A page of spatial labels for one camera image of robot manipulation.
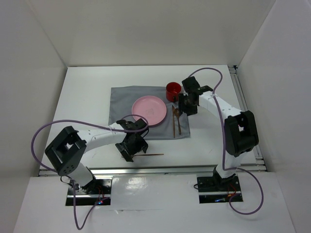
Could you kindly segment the copper spoon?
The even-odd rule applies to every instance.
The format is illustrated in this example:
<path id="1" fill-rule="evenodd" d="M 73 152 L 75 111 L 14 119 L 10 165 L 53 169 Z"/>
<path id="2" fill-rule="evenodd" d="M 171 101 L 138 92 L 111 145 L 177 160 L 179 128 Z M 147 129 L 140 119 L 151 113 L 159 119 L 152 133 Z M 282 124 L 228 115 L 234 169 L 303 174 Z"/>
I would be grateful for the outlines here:
<path id="1" fill-rule="evenodd" d="M 176 108 L 176 109 L 174 110 L 174 114 L 175 114 L 175 116 L 176 116 L 176 118 L 177 118 L 178 133 L 181 135 L 182 131 L 181 131 L 181 125 L 180 125 L 180 121 L 179 121 L 180 115 L 179 115 L 179 109 L 178 109 L 178 108 Z"/>

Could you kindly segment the copper knife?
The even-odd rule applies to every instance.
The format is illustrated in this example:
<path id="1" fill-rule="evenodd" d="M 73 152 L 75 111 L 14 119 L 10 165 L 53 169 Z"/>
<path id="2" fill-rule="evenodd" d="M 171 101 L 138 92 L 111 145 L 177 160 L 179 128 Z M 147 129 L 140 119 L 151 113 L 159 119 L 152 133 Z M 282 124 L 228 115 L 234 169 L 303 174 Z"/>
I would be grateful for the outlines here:
<path id="1" fill-rule="evenodd" d="M 175 138 L 175 107 L 172 105 L 172 114 L 173 114 L 173 138 Z"/>

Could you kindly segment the copper fork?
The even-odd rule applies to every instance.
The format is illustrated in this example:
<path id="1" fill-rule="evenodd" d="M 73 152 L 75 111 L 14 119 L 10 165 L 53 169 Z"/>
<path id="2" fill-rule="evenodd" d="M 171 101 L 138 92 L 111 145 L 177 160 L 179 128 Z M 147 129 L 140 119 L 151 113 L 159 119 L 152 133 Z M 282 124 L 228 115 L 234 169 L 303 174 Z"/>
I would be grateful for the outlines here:
<path id="1" fill-rule="evenodd" d="M 162 155 L 165 155 L 165 154 L 164 153 L 135 154 L 135 155 L 126 155 L 125 157 L 122 155 L 121 158 L 127 161 L 128 159 L 133 160 L 134 157 L 138 157 L 138 156 L 146 157 L 146 156 L 162 156 Z"/>

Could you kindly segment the red mug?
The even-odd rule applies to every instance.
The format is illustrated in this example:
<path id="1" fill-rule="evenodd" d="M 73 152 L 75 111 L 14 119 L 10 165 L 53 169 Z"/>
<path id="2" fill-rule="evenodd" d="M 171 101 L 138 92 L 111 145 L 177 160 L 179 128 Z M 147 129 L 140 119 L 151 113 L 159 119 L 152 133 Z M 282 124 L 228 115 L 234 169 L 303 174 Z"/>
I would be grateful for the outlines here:
<path id="1" fill-rule="evenodd" d="M 166 85 L 166 99 L 170 102 L 177 102 L 182 87 L 179 83 L 171 82 Z"/>

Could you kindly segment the grey cloth placemat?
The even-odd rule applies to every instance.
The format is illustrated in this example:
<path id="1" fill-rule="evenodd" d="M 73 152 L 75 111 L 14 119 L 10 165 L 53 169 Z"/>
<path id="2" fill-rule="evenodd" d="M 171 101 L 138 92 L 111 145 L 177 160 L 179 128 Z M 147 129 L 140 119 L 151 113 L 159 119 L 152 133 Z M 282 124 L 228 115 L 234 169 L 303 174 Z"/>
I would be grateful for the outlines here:
<path id="1" fill-rule="evenodd" d="M 185 114 L 180 116 L 179 123 L 173 123 L 172 107 L 177 108 L 178 106 L 166 99 L 166 88 L 163 86 L 112 87 L 108 124 L 111 125 L 131 114 L 135 101 L 144 96 L 160 98 L 167 108 L 166 116 L 159 124 L 154 126 L 149 124 L 149 132 L 145 136 L 146 140 L 173 140 L 190 137 L 189 120 Z"/>

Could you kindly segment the pink plate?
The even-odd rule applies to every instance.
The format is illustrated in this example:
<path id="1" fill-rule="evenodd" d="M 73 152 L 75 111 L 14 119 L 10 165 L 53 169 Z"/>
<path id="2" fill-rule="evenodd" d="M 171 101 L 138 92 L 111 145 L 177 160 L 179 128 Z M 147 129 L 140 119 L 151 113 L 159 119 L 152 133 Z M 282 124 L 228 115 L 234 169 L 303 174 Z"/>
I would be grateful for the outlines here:
<path id="1" fill-rule="evenodd" d="M 156 126 L 165 119 L 167 107 L 164 101 L 158 97 L 144 96 L 134 102 L 132 114 L 135 120 L 144 117 L 149 126 Z"/>

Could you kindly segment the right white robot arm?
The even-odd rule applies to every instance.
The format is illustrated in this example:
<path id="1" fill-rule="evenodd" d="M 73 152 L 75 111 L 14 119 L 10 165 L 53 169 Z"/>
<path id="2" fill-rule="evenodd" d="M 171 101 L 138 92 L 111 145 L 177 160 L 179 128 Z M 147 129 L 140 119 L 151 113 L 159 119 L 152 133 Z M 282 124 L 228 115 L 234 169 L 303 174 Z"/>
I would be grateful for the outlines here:
<path id="1" fill-rule="evenodd" d="M 224 190 L 235 177 L 237 168 L 245 155 L 259 143 L 254 114 L 242 111 L 217 96 L 207 85 L 200 86 L 195 77 L 182 81 L 185 93 L 179 94 L 178 108 L 188 116 L 198 113 L 201 106 L 221 121 L 223 155 L 207 188 Z"/>

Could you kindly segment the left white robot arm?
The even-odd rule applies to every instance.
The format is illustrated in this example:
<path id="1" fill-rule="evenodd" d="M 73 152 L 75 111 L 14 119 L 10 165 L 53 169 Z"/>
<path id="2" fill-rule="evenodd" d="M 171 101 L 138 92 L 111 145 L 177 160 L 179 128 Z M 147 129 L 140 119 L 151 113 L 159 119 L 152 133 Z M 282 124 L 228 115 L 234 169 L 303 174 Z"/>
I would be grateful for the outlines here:
<path id="1" fill-rule="evenodd" d="M 99 182 L 81 159 L 90 150 L 113 144 L 127 162 L 146 153 L 148 144 L 143 138 L 149 132 L 147 123 L 140 118 L 135 122 L 118 120 L 103 129 L 87 131 L 65 127 L 46 147 L 45 154 L 59 176 L 69 176 L 84 193 L 92 193 Z"/>

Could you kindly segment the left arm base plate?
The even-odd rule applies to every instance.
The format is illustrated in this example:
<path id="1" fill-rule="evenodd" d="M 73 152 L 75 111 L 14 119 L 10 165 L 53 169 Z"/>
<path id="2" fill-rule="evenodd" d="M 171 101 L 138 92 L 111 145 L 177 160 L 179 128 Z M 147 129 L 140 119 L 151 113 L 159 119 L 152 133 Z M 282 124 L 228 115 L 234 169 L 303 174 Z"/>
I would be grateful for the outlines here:
<path id="1" fill-rule="evenodd" d="M 80 186 L 78 183 L 73 186 L 69 180 L 63 180 L 63 177 L 60 178 L 60 181 L 68 185 L 66 206 L 73 206 L 74 191 L 76 206 L 92 206 L 95 203 L 105 206 L 111 203 L 112 178 L 96 179 L 87 186 Z"/>

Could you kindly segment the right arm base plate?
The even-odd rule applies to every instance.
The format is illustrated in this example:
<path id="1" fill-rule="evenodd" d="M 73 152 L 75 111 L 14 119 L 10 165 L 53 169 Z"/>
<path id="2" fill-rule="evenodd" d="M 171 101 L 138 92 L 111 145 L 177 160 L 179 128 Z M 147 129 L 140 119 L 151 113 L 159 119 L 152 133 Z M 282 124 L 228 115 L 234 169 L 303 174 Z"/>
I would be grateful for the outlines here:
<path id="1" fill-rule="evenodd" d="M 225 203 L 243 202 L 241 186 L 238 176 L 234 176 L 233 180 L 216 186 L 212 177 L 197 177 L 197 183 L 193 186 L 198 191 L 199 203 Z"/>

